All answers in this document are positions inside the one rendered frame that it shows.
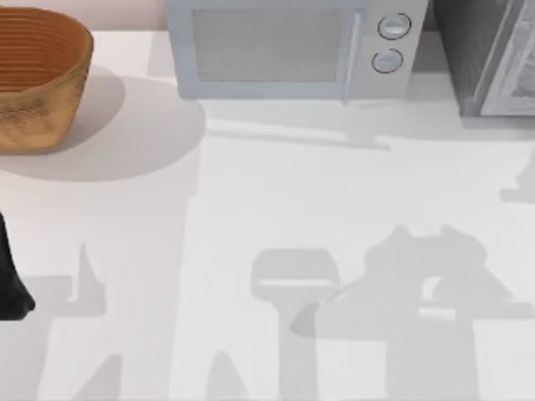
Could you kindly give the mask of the pale microwave oven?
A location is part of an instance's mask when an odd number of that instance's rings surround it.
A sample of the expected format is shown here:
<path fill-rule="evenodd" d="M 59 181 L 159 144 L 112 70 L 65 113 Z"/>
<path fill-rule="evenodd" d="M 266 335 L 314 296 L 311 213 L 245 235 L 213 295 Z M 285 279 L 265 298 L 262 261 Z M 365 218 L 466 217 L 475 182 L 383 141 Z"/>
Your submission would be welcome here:
<path fill-rule="evenodd" d="M 344 102 L 361 99 L 400 99 L 405 95 L 412 74 L 415 55 L 425 19 L 428 0 L 368 0 L 365 15 L 359 29 L 350 98 Z M 404 13 L 412 25 L 409 33 L 398 40 L 385 40 L 378 33 L 378 23 L 384 16 Z M 394 48 L 403 54 L 403 65 L 392 74 L 378 74 L 371 66 L 376 53 Z"/>

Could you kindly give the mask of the pale microwave door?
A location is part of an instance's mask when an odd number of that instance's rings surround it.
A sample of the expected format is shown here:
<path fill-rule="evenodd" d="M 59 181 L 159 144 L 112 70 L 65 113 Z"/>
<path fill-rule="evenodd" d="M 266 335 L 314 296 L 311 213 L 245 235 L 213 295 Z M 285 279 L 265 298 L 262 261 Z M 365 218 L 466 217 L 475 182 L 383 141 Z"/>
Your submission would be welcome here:
<path fill-rule="evenodd" d="M 350 98 L 368 0 L 166 0 L 185 99 Z"/>

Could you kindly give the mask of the brown woven basket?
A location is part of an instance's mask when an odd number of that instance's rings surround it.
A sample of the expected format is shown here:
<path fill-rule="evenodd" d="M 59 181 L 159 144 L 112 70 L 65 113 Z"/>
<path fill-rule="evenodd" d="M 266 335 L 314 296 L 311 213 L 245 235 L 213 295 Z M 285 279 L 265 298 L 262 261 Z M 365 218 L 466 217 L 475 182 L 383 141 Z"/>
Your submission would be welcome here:
<path fill-rule="evenodd" d="M 91 32 L 52 10 L 0 6 L 0 155 L 61 145 L 79 109 Z"/>

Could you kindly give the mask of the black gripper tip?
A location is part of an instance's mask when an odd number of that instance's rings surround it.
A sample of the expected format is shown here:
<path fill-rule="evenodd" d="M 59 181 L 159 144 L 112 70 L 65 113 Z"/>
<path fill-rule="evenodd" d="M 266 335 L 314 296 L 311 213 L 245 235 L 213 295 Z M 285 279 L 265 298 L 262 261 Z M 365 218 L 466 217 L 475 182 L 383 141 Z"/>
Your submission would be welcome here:
<path fill-rule="evenodd" d="M 8 232 L 0 212 L 0 322 L 22 321 L 36 307 L 13 262 Z"/>

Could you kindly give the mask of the round microwave knob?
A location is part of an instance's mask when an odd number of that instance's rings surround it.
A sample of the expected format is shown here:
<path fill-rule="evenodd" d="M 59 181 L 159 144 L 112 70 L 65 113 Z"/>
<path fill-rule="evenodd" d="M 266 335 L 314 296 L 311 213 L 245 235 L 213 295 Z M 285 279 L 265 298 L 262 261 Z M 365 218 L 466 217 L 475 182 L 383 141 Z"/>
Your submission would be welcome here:
<path fill-rule="evenodd" d="M 385 40 L 398 40 L 411 30 L 411 19 L 404 13 L 384 16 L 378 23 L 378 33 Z"/>
<path fill-rule="evenodd" d="M 403 54 L 397 49 L 389 48 L 376 53 L 371 60 L 371 66 L 378 74 L 392 74 L 403 65 L 403 62 Z"/>

